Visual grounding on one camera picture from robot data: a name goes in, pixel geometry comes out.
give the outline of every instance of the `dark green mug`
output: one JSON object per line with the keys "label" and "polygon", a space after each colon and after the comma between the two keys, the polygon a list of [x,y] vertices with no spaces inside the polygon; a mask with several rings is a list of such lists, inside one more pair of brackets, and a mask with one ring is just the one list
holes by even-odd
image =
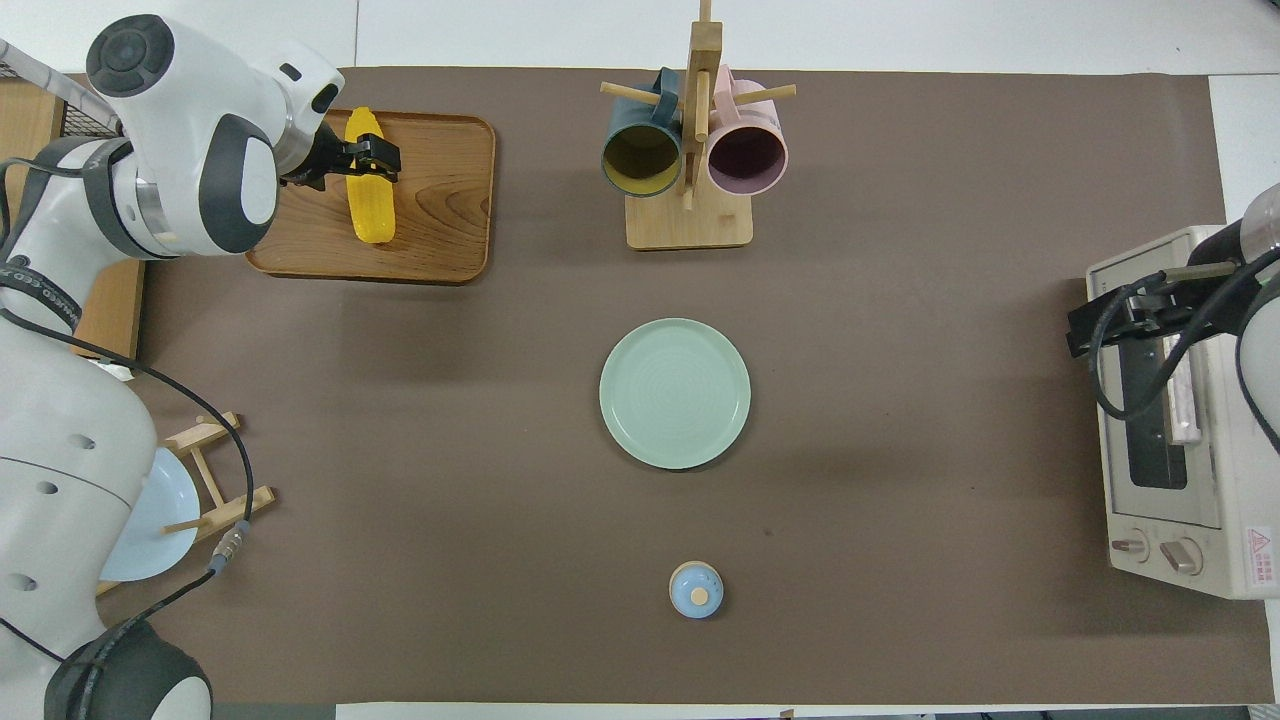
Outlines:
{"label": "dark green mug", "polygon": [[634,197],[649,197],[676,183],[681,165],[678,86],[676,70],[663,68],[652,88],[639,88],[657,94],[657,105],[630,97],[613,101],[600,154],[600,168],[613,187]]}

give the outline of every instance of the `cable connector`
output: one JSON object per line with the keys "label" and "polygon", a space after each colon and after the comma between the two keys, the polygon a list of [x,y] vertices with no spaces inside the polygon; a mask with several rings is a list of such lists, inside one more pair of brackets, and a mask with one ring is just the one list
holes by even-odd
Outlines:
{"label": "cable connector", "polygon": [[241,546],[244,544],[244,538],[248,537],[248,521],[237,520],[232,529],[227,530],[223,539],[218,541],[218,547],[214,548],[214,556],[209,560],[209,569],[218,575],[223,571],[223,568],[236,557]]}

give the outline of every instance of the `light blue plate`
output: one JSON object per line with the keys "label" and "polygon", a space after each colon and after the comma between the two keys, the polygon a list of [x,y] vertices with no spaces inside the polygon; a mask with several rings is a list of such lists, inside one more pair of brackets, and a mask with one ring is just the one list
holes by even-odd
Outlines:
{"label": "light blue plate", "polygon": [[104,580],[141,580],[164,573],[182,560],[196,542],[196,529],[164,534],[165,525],[200,518],[196,483],[182,461],[164,447],[156,448],[147,484],[124,523],[111,555],[102,566]]}
{"label": "light blue plate", "polygon": [[724,602],[724,583],[710,565],[694,560],[671,574],[671,603],[685,618],[710,618]]}
{"label": "light blue plate", "polygon": [[737,348],[684,318],[645,323],[604,361],[600,413],[613,439],[641,462],[695,468],[733,445],[751,406]]}

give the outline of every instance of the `black cable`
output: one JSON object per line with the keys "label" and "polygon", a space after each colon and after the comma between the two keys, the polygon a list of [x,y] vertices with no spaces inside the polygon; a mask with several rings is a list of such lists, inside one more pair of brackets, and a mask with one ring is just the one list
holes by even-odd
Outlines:
{"label": "black cable", "polygon": [[10,633],[18,635],[18,638],[20,638],[22,641],[24,641],[27,644],[29,644],[31,647],[38,650],[40,652],[44,652],[49,657],[52,657],[58,662],[65,662],[67,661],[65,657],[58,657],[58,653],[55,653],[54,651],[49,650],[47,647],[40,644],[38,642],[36,642],[35,638],[32,638],[27,633],[23,633],[18,628],[14,628],[13,623],[5,620],[4,618],[0,618],[0,625],[4,625],[5,628],[9,628]]}
{"label": "black cable", "polygon": [[143,365],[142,363],[138,363],[137,360],[133,360],[131,357],[125,357],[119,352],[114,352],[105,347],[99,347],[92,342],[86,342],[78,337],[69,336],[67,333],[61,333],[58,331],[51,331],[44,325],[38,325],[36,323],[32,323],[31,320],[26,320],[23,318],[19,318],[18,315],[14,315],[8,309],[0,307],[0,318],[9,320],[10,323],[18,325],[24,331],[31,331],[33,333],[42,334],[47,338],[74,345],[76,347],[88,350],[90,352],[95,352],[102,357],[119,363],[120,365],[124,365],[125,368],[134,370],[137,373],[145,373],[147,375],[151,375],[152,378],[165,383],[166,386],[184,395],[188,400],[191,400],[196,405],[201,406],[206,413],[210,414],[210,416],[212,416],[212,419],[218,420],[218,424],[220,424],[223,429],[227,430],[227,434],[230,436],[232,442],[236,443],[236,450],[239,452],[241,462],[244,465],[244,515],[243,515],[244,521],[248,521],[253,516],[253,466],[248,461],[248,450],[244,448],[244,441],[241,439],[239,433],[236,432],[236,428],[232,427],[232,424],[227,421],[227,418],[223,418],[221,413],[219,413],[218,409],[210,405],[204,397],[200,397],[187,386],[179,383],[178,380],[170,378],[169,375],[161,373],[160,370],[156,370],[155,368]]}
{"label": "black cable", "polygon": [[1161,391],[1165,389],[1165,384],[1169,383],[1169,378],[1171,378],[1174,370],[1178,369],[1178,363],[1181,361],[1184,355],[1187,355],[1190,346],[1199,341],[1201,333],[1203,333],[1204,328],[1208,327],[1207,318],[1217,313],[1220,306],[1230,300],[1231,295],[1234,295],[1242,284],[1252,281],[1254,275],[1265,270],[1276,260],[1280,260],[1280,247],[1267,250],[1256,260],[1231,274],[1226,282],[1215,290],[1204,304],[1201,305],[1187,322],[1187,327],[1183,329],[1181,336],[1178,338],[1172,350],[1169,351],[1169,356],[1160,365],[1160,370],[1156,373],[1156,377],[1142,391],[1142,393],[1138,395],[1138,400],[1132,402],[1126,409],[1112,405],[1107,398],[1106,389],[1102,387],[1102,341],[1106,337],[1107,328],[1111,325],[1111,320],[1115,319],[1124,302],[1138,295],[1139,291],[1148,290],[1165,282],[1165,273],[1153,273],[1123,286],[1119,292],[1116,292],[1115,299],[1112,299],[1107,305],[1106,310],[1102,311],[1102,316],[1098,318],[1098,323],[1093,327],[1093,337],[1089,341],[1089,382],[1093,386],[1093,396],[1098,401],[1102,410],[1116,420],[1124,421],[1129,421],[1144,413],[1147,407],[1149,407],[1151,404],[1160,397]]}
{"label": "black cable", "polygon": [[93,688],[97,685],[99,678],[102,675],[102,669],[106,665],[106,657],[115,650],[115,646],[120,642],[124,635],[129,634],[129,630],[134,628],[138,623],[146,620],[147,618],[155,615],[156,612],[164,610],[168,605],[173,603],[188,592],[198,588],[200,585],[209,582],[216,573],[212,570],[205,571],[204,575],[196,578],[195,580],[182,585],[177,591],[169,593],[168,597],[156,602],[151,607],[147,607],[142,612],[138,612],[133,618],[129,618],[124,623],[120,623],[115,632],[111,633],[111,638],[102,643],[102,647],[93,653],[93,659],[90,661],[88,674],[84,676],[84,689],[81,691],[79,705],[76,710],[77,720],[88,720],[90,701],[93,696]]}
{"label": "black cable", "polygon": [[14,165],[24,165],[37,173],[45,173],[46,176],[58,176],[61,178],[82,177],[79,169],[45,165],[35,160],[27,160],[26,158],[9,158],[8,160],[0,160],[0,245],[4,245],[4,241],[9,238],[10,220],[9,192],[5,190],[4,177],[9,172],[9,168]]}

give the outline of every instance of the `mug handle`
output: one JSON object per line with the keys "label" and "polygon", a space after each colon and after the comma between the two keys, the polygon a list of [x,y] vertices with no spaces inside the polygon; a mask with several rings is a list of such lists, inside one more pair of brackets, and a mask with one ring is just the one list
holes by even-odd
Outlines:
{"label": "mug handle", "polygon": [[659,126],[669,126],[676,117],[676,104],[680,95],[676,90],[680,86],[680,77],[676,70],[663,68],[658,70],[658,79],[653,82],[653,91],[658,94],[658,104],[653,108],[653,122]]}
{"label": "mug handle", "polygon": [[733,102],[733,73],[728,65],[721,65],[716,73],[716,90],[712,92],[716,111],[721,117],[721,124],[732,124],[742,119],[737,114],[737,105]]}

